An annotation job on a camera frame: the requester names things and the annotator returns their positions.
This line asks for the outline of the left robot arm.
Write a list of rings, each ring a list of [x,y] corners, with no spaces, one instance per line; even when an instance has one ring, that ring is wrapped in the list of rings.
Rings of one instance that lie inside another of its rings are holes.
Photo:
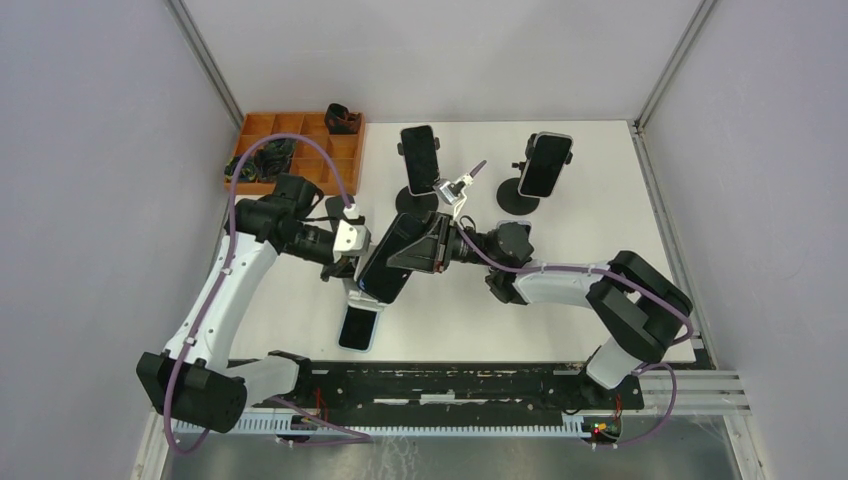
[[[270,353],[232,367],[231,347],[261,280],[280,255],[325,268],[347,266],[363,246],[364,220],[350,194],[328,200],[329,230],[310,222],[324,199],[307,179],[281,174],[273,191],[233,204],[213,269],[188,316],[159,353],[145,352],[136,374],[156,412],[217,433],[231,431],[245,408],[278,395],[290,407],[306,405],[313,379],[308,361]]]

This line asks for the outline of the light blue case phone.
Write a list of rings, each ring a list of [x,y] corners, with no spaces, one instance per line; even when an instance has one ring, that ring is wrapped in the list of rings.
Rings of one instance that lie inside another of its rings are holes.
[[[378,318],[377,311],[348,307],[337,345],[345,350],[367,352],[373,343]]]

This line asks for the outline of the white silver folding stand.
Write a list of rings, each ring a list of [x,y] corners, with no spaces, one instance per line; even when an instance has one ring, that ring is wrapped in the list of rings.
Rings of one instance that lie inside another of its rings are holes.
[[[347,295],[347,305],[350,308],[377,313],[382,312],[385,309],[385,303],[380,302],[362,291],[353,278],[345,278],[342,280],[342,283]]]

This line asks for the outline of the wooden round base stand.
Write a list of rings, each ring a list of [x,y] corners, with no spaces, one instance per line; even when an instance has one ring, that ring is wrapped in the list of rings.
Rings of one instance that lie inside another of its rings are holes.
[[[350,225],[359,224],[358,220],[350,220],[346,217],[344,213],[346,204],[341,195],[328,196],[324,201],[324,206],[327,212],[327,216],[329,217],[331,230],[333,232],[336,232],[338,230],[341,221],[345,221]]]

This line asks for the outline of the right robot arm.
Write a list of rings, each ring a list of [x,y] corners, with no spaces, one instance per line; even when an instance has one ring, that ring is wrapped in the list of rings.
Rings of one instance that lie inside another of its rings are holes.
[[[591,408],[606,406],[627,376],[660,363],[670,347],[693,335],[692,301],[639,254],[621,250],[589,264],[544,262],[534,256],[530,233],[526,221],[501,221],[478,232],[470,218],[399,214],[378,245],[376,261],[428,274],[453,263],[480,265],[489,270],[484,279],[489,291],[504,304],[593,311],[609,338],[577,382],[580,400]]]

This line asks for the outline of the purple case phone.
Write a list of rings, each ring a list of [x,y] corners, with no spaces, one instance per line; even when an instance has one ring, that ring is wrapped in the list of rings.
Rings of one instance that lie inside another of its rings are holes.
[[[521,228],[527,235],[530,235],[530,232],[532,230],[532,224],[529,221],[524,220],[502,220],[496,224],[496,227],[498,229],[503,228],[505,226]]]

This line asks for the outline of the black phone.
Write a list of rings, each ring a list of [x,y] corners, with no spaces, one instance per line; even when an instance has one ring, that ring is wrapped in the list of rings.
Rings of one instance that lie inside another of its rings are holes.
[[[423,235],[425,227],[424,221],[416,216],[398,214],[357,274],[356,284],[359,289],[381,303],[393,303],[408,281],[411,271],[389,266],[388,261]]]

